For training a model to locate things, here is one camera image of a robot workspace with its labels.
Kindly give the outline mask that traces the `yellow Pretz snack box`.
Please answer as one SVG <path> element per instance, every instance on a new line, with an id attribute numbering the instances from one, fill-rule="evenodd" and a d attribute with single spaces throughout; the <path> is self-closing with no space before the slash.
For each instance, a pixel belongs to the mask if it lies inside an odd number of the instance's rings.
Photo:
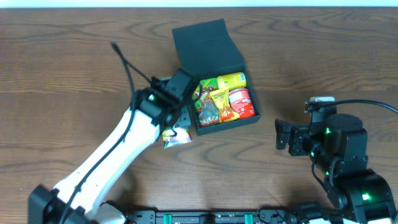
<path id="1" fill-rule="evenodd" d="M 191 143 L 192 137 L 188 128 L 177 127 L 163 131 L 162 140 L 164 142 L 164 148 L 167 149 L 170 147 Z"/>

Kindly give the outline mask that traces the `Haribo gummy bag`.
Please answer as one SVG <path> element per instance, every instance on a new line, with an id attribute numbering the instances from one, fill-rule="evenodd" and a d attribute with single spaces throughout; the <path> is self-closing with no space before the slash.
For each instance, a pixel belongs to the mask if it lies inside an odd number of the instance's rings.
<path id="1" fill-rule="evenodd" d="M 220 111 L 210 97 L 210 92 L 218 89 L 216 78 L 201 80 L 197 86 L 192 99 L 198 116 L 200 127 L 211 126 L 219 123 Z"/>

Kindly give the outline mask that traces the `black gift box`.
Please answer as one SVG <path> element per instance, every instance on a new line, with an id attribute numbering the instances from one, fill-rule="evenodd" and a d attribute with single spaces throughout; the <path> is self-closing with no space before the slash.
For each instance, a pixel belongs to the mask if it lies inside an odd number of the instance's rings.
<path id="1" fill-rule="evenodd" d="M 220 75 L 243 72 L 247 81 L 249 97 L 255 115 L 228 123 L 200 127 L 193 103 L 189 104 L 191 122 L 199 136 L 256 123 L 261 118 L 252 78 L 247 71 L 244 57 L 229 36 L 223 19 L 203 22 L 172 29 L 180 68 L 198 80 L 216 78 Z"/>

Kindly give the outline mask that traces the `yellow orange candy packet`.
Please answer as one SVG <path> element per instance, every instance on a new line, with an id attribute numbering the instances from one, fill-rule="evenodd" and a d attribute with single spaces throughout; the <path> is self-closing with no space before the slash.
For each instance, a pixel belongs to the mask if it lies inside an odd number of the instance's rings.
<path id="1" fill-rule="evenodd" d="M 240 118 L 240 115 L 229 104 L 228 88 L 211 91 L 210 97 L 220 111 L 220 123 L 227 123 Z"/>

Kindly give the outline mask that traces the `yellow Mentos bottle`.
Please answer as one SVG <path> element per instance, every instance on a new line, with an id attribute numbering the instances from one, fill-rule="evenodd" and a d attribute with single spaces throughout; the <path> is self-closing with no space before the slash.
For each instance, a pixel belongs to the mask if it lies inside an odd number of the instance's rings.
<path id="1" fill-rule="evenodd" d="M 243 72 L 230 73 L 218 76 L 216 82 L 219 89 L 235 90 L 246 87 L 246 76 Z"/>

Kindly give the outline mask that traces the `red tin can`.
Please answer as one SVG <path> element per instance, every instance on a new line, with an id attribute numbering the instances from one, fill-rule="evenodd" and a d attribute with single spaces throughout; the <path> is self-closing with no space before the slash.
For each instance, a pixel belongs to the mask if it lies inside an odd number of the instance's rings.
<path id="1" fill-rule="evenodd" d="M 229 104 L 240 119 L 253 117 L 256 115 L 247 88 L 238 88 L 229 92 Z"/>

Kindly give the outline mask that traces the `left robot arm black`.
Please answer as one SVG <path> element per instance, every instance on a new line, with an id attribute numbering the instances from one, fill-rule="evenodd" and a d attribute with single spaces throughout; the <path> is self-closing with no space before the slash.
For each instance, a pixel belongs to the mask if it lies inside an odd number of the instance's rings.
<path id="1" fill-rule="evenodd" d="M 152 77 L 134 90 L 129 108 L 105 141 L 52 190 L 38 185 L 28 199 L 28 223 L 124 223 L 126 216 L 102 202 L 130 163 L 174 126 L 189 104 L 198 78 L 178 70 L 170 78 Z"/>

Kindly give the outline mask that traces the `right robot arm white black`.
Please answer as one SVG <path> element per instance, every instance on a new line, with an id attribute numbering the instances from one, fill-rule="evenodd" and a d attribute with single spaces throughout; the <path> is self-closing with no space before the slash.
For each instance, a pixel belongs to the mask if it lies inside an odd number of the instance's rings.
<path id="1" fill-rule="evenodd" d="M 303 203 L 286 215 L 287 223 L 397 223 L 397 209 L 387 181 L 367 167 L 368 132 L 356 116 L 338 113 L 336 101 L 315 96 L 305 104 L 309 124 L 275 120 L 276 148 L 292 157 L 308 156 L 311 169 L 326 192 L 332 210 L 319 203 Z"/>

